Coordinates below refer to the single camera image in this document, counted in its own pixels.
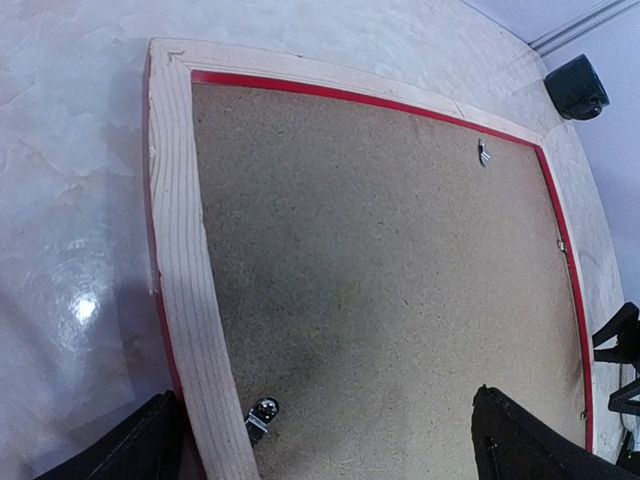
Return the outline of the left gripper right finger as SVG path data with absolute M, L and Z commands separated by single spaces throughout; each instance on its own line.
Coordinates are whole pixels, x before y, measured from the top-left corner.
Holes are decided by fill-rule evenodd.
M 472 442 L 480 479 L 636 479 L 572 443 L 495 387 L 473 399 Z

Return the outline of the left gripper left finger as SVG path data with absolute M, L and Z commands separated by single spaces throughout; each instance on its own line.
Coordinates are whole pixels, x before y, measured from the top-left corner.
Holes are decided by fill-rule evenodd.
M 183 413 L 175 393 L 157 394 L 42 479 L 176 479 L 183 448 Z

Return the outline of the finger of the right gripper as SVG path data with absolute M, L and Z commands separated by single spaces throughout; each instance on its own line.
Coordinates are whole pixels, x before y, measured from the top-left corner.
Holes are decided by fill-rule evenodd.
M 639 369 L 639 308 L 626 302 L 592 335 L 595 362 L 631 365 Z
M 608 409 L 621 414 L 640 415 L 639 394 L 640 379 L 636 378 L 610 395 Z

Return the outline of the wooden photo frame red edge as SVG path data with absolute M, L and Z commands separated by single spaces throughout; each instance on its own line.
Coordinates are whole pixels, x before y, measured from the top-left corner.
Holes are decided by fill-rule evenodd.
M 144 157 L 153 290 L 173 381 L 185 399 L 208 478 L 255 479 L 258 468 L 231 372 L 203 225 L 192 102 L 196 82 L 375 105 L 532 148 L 566 249 L 583 362 L 586 447 L 606 462 L 617 459 L 625 430 L 606 404 L 619 372 L 594 362 L 591 331 L 598 313 L 587 304 L 583 257 L 578 251 L 579 218 L 569 209 L 559 155 L 547 137 L 414 85 L 282 52 L 155 38 L 149 43 L 145 74 Z

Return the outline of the brown backing board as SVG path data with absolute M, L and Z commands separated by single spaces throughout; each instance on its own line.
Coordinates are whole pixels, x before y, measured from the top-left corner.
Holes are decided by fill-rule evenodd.
M 574 300 L 536 153 L 396 110 L 195 85 L 204 225 L 265 479 L 473 479 L 494 386 L 585 441 Z

